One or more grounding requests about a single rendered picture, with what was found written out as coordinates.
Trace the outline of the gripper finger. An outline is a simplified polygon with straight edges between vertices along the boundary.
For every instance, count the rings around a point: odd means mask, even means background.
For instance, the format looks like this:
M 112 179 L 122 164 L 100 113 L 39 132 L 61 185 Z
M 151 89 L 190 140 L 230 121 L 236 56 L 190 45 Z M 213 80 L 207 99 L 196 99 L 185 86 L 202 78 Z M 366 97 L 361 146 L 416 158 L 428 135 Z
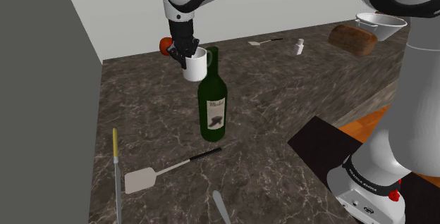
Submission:
M 191 42 L 188 43 L 188 49 L 187 49 L 188 58 L 191 58 L 196 53 L 198 44 L 199 44 L 198 39 L 193 39 Z
M 178 61 L 182 69 L 186 69 L 186 51 L 188 46 L 183 43 L 172 43 L 167 49 L 169 55 Z

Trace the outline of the white mug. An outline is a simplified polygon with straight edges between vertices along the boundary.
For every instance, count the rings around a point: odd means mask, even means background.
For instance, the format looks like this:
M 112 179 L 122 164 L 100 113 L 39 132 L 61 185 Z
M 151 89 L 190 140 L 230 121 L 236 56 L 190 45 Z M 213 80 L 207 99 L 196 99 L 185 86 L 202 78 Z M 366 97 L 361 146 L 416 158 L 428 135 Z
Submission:
M 195 54 L 185 58 L 186 69 L 183 69 L 183 77 L 189 82 L 200 82 L 207 75 L 207 68 L 212 62 L 212 53 L 202 47 L 198 47 Z

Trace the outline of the red tomato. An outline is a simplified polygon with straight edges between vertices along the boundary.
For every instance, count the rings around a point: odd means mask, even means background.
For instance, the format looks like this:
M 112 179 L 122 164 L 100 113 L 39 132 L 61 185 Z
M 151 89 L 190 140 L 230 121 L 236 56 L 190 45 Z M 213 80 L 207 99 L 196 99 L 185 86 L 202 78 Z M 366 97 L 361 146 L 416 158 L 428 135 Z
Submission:
M 159 50 L 161 54 L 163 54 L 164 56 L 169 56 L 169 52 L 167 51 L 167 49 L 172 45 L 172 43 L 173 40 L 171 37 L 162 38 L 159 42 Z

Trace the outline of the green wine bottle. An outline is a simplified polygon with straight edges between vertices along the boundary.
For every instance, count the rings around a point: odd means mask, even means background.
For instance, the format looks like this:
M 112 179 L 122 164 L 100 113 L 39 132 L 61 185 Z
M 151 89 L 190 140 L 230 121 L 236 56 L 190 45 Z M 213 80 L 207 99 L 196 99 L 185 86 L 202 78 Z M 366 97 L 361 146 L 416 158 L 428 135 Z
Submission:
M 207 47 L 207 75 L 197 89 L 200 134 L 208 142 L 218 142 L 226 133 L 228 89 L 219 75 L 219 48 Z

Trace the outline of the brown bread loaf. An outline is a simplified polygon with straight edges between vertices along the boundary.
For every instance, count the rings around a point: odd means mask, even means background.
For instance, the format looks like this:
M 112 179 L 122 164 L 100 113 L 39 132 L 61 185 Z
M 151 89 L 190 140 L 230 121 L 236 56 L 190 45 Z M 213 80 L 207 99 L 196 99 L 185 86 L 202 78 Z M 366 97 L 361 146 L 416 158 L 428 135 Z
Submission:
M 336 26 L 328 38 L 328 43 L 355 56 L 370 54 L 377 42 L 373 33 L 351 25 Z

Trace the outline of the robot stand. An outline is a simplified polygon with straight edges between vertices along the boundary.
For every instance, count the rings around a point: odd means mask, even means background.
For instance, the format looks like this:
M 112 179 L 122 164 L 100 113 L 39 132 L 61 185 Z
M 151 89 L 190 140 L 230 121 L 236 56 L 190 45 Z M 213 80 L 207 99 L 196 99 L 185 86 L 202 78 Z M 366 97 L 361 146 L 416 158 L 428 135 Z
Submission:
M 327 173 L 342 164 L 362 143 L 315 116 L 288 144 L 324 185 Z M 410 173 L 401 183 L 405 200 L 405 224 L 440 224 L 440 188 Z

